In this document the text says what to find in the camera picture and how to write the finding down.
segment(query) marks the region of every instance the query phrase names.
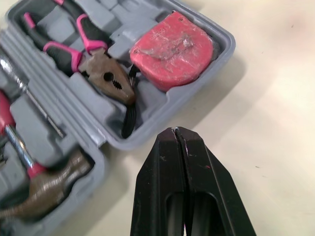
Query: tool case compartment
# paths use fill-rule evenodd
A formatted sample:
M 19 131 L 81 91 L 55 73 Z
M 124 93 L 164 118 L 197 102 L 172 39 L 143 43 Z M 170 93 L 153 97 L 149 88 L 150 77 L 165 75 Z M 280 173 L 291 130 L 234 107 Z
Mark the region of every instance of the tool case compartment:
M 95 162 L 93 170 L 74 185 L 69 197 L 54 211 L 36 222 L 10 220 L 11 236 L 46 236 L 66 220 L 108 174 L 108 163 L 99 148 L 108 143 L 130 150 L 140 146 L 166 124 L 216 73 L 227 63 L 235 49 L 233 36 L 207 17 L 195 12 L 178 0 L 76 0 L 94 24 L 110 33 L 113 43 L 108 54 L 123 62 L 126 72 L 132 63 L 129 58 L 133 45 L 165 17 L 178 11 L 203 29 L 215 44 L 213 61 L 199 78 L 191 84 L 171 88 L 168 92 L 157 89 L 141 73 L 135 85 L 137 120 L 133 133 L 127 139 L 121 136 L 126 107 L 120 102 L 101 95 L 81 73 L 66 76 L 56 68 L 55 62 L 34 45 L 21 25 L 21 17 L 30 12 L 35 23 L 53 40 L 78 51 L 85 52 L 73 21 L 51 0 L 22 0 L 7 13 L 8 28 L 0 33 L 0 45 L 27 75 L 29 88 L 45 107 L 53 120 L 67 133 L 59 139 L 20 94 L 14 82 L 1 74 L 0 89 L 13 102 L 11 112 L 16 119 L 26 147 L 36 160 L 47 167 L 64 162 L 69 153 L 80 147 Z M 6 164 L 13 162 L 19 182 L 2 194 L 0 206 L 11 194 L 17 196 L 28 185 L 15 151 L 5 145 Z

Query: clamp jaw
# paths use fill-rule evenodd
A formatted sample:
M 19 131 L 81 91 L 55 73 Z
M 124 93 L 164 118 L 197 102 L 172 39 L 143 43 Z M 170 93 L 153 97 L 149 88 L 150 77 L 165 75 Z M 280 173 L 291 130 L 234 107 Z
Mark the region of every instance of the clamp jaw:
M 227 169 L 202 138 L 168 128 L 136 182 L 130 236 L 255 236 Z

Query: tape measure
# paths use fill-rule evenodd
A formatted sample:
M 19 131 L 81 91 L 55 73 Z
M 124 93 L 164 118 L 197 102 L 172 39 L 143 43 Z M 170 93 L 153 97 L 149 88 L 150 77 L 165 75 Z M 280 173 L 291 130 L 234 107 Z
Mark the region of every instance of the tape measure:
M 131 61 L 158 89 L 195 81 L 209 65 L 213 44 L 201 28 L 179 12 L 167 16 L 131 49 Z

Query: pliers jaw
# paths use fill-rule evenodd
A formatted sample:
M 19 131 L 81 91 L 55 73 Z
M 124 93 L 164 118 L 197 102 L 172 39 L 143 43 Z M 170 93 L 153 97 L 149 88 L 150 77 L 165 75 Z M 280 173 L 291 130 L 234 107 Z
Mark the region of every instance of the pliers jaw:
M 131 105 L 136 97 L 130 79 L 120 64 L 105 54 L 104 49 L 91 52 L 92 57 L 84 59 L 79 66 L 86 72 L 89 81 L 101 92 L 125 105 Z
M 136 183 L 131 236 L 256 235 L 233 179 L 185 128 L 157 140 Z

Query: tool case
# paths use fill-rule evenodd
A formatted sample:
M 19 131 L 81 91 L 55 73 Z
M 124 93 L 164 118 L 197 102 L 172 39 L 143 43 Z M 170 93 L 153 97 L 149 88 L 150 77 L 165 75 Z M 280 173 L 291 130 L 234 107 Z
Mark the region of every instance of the tool case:
M 22 0 L 7 13 L 8 27 L 0 33 L 0 46 L 27 76 L 28 87 L 66 136 L 60 139 L 38 113 L 29 98 L 20 93 L 14 81 L 0 70 L 0 89 L 11 100 L 11 113 L 16 129 L 30 155 L 41 165 L 55 168 L 80 148 L 94 162 L 93 169 L 76 181 L 69 196 L 56 209 L 36 221 L 10 219 L 2 228 L 11 236 L 47 236 L 64 222 L 106 179 L 109 166 L 100 147 L 109 145 L 130 150 L 148 140 L 166 124 L 227 63 L 235 49 L 233 36 L 207 17 L 178 0 L 76 0 L 94 24 L 111 32 L 113 45 L 108 54 L 129 61 L 130 49 L 151 28 L 177 11 L 203 29 L 217 44 L 217 55 L 199 76 L 185 86 L 164 92 L 139 74 L 135 86 L 137 120 L 133 133 L 124 139 L 121 126 L 126 107 L 101 96 L 80 73 L 66 76 L 55 62 L 36 48 L 23 31 L 20 19 L 26 12 L 36 14 L 34 21 L 50 38 L 84 52 L 84 45 L 67 13 L 51 0 Z M 0 207 L 24 198 L 28 193 L 28 177 L 12 145 L 1 139 L 6 163 L 0 168 Z

